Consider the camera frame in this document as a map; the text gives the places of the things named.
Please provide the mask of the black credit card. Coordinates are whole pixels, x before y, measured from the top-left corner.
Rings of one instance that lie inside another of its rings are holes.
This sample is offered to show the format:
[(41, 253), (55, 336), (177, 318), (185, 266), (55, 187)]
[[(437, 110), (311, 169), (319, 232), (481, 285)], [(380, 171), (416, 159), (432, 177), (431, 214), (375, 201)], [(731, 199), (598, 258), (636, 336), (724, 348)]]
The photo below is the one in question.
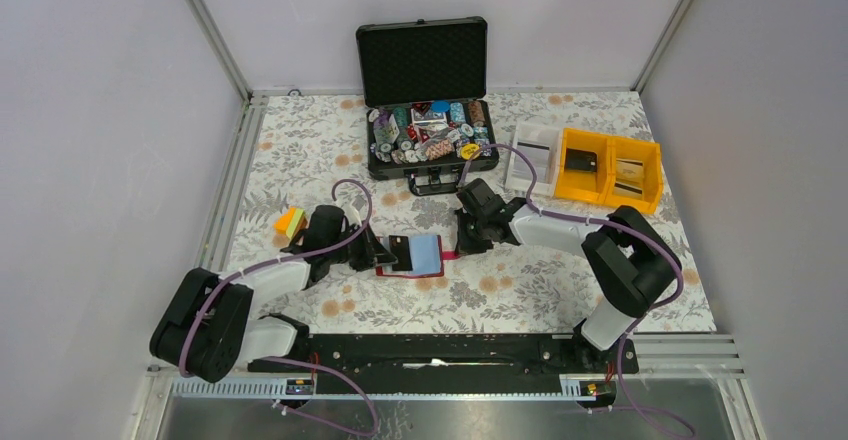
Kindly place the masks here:
[(391, 270), (402, 273), (410, 272), (413, 269), (413, 264), (409, 237), (390, 235), (388, 245), (391, 254), (396, 258), (396, 261), (391, 265)]

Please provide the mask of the red leather card holder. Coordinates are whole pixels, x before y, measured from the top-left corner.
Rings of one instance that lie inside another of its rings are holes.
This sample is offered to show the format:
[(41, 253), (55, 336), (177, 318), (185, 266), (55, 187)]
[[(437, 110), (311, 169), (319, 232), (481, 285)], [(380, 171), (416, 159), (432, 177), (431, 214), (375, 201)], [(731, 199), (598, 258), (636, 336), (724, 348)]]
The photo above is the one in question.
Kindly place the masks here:
[[(382, 237), (381, 243), (389, 250), (388, 237)], [(445, 263), (456, 260), (452, 250), (445, 250), (440, 235), (420, 234), (408, 236), (413, 269), (410, 272), (393, 272), (391, 267), (376, 268), (380, 277), (396, 277), (407, 279), (441, 277), (445, 273)]]

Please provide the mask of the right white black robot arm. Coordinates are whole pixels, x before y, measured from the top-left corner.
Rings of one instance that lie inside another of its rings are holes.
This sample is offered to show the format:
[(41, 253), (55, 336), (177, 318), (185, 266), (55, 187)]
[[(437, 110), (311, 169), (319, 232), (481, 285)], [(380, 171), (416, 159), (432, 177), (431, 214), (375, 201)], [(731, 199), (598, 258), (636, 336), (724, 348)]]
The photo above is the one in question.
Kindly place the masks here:
[(505, 201), (481, 179), (460, 187), (457, 198), (459, 256), (509, 244), (546, 247), (588, 261), (604, 298), (575, 328), (581, 338), (573, 356), (583, 370), (597, 372), (607, 365), (618, 340), (682, 277), (678, 257), (630, 206), (600, 218), (543, 210), (527, 198)]

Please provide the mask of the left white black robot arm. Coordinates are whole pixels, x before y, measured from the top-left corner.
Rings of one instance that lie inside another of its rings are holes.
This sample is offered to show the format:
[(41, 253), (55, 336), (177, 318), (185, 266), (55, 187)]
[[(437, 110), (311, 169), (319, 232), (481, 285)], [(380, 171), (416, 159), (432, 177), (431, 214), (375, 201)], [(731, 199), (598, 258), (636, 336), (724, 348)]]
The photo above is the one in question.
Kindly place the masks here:
[[(330, 269), (346, 264), (361, 272), (396, 263), (396, 256), (351, 207), (320, 205), (309, 217), (287, 213), (289, 243), (270, 260), (229, 274), (189, 270), (155, 327), (149, 351), (184, 375), (215, 383), (241, 363), (272, 355), (288, 371), (309, 361), (310, 345), (294, 320), (257, 318), (273, 297), (314, 286)], [(265, 337), (268, 349), (249, 350)]]

